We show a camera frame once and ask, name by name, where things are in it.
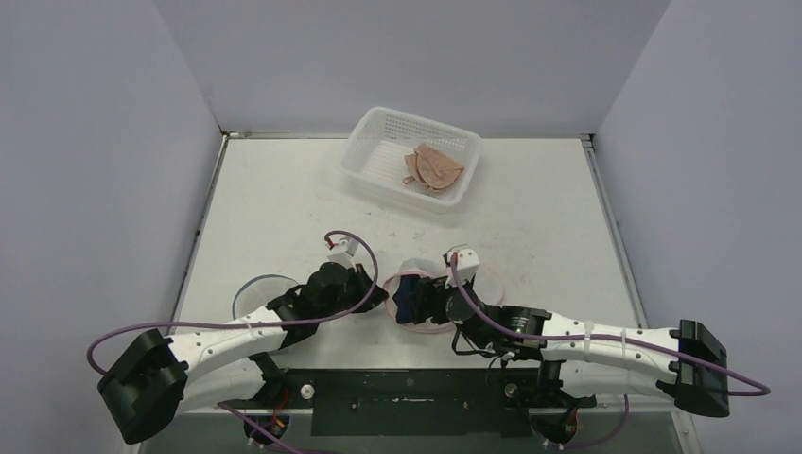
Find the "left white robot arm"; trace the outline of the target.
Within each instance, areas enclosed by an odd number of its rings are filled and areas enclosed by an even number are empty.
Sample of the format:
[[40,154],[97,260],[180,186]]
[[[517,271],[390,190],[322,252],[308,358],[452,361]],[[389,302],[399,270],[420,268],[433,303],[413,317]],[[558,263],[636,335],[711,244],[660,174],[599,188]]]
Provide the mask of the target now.
[[283,385],[271,353],[312,337],[321,318],[368,312],[387,297],[360,264],[326,262],[304,284],[257,276],[237,292],[234,317],[221,328],[140,333],[103,374],[98,392],[128,445],[153,437],[179,414],[219,402],[270,407]]

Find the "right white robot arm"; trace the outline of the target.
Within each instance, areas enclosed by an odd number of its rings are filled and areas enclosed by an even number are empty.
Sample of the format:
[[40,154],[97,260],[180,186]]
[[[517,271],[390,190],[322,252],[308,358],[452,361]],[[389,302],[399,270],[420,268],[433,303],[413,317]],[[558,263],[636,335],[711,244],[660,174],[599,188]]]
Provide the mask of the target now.
[[537,398],[634,394],[670,400],[680,410],[729,415],[725,347],[702,323],[636,329],[583,322],[544,309],[485,304],[467,282],[403,279],[392,297],[401,324],[452,324],[473,353],[506,361],[534,360]]

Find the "beige bra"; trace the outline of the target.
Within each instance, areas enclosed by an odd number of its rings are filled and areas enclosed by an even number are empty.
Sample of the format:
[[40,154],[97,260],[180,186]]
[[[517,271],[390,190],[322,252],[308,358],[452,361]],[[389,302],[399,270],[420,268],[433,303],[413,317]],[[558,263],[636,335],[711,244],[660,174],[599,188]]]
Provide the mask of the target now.
[[403,184],[418,183],[432,191],[448,189],[464,172],[463,165],[427,144],[405,155],[404,161],[409,175],[402,179]]

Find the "pink-trimmed mesh laundry bag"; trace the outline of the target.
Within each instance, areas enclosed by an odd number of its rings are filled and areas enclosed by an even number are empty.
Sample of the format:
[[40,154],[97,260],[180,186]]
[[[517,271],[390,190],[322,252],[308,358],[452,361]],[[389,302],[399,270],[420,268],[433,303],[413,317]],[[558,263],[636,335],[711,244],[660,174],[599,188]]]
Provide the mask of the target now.
[[401,327],[423,334],[440,334],[454,325],[446,316],[450,290],[445,287],[446,265],[413,257],[406,259],[398,271],[382,284],[388,298],[384,306]]

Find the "blue-trimmed mesh laundry bag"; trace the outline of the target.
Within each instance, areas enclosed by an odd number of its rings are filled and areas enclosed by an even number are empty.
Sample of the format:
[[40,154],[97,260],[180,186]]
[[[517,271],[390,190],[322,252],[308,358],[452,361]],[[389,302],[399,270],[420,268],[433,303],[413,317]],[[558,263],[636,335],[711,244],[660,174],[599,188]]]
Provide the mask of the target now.
[[263,274],[246,282],[235,294],[232,317],[244,317],[298,285],[295,279],[280,274]]

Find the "navy blue bra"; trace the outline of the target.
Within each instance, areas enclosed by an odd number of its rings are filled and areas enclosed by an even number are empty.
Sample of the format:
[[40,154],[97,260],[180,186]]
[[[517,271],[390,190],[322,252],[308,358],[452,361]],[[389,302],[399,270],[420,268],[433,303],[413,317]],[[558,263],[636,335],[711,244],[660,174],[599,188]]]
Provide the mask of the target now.
[[414,322],[415,294],[421,277],[417,274],[402,275],[392,299],[396,304],[395,320],[399,324]]

